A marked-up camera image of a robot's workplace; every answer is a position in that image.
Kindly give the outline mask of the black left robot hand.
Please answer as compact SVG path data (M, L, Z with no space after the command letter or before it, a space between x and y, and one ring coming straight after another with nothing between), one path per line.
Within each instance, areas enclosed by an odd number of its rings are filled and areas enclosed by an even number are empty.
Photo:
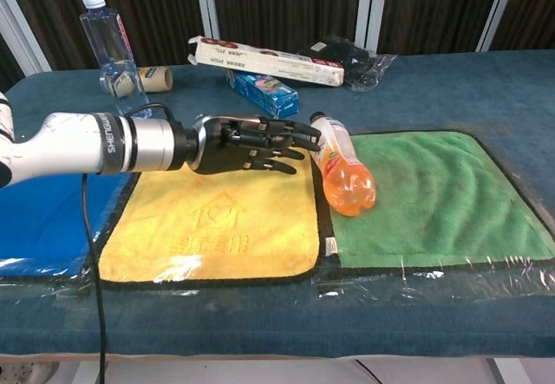
M293 175L285 159L303 160L320 151L322 133L294 120L260 115L203 115L193 124L196 153L187 159L197 174L234 171L271 171Z

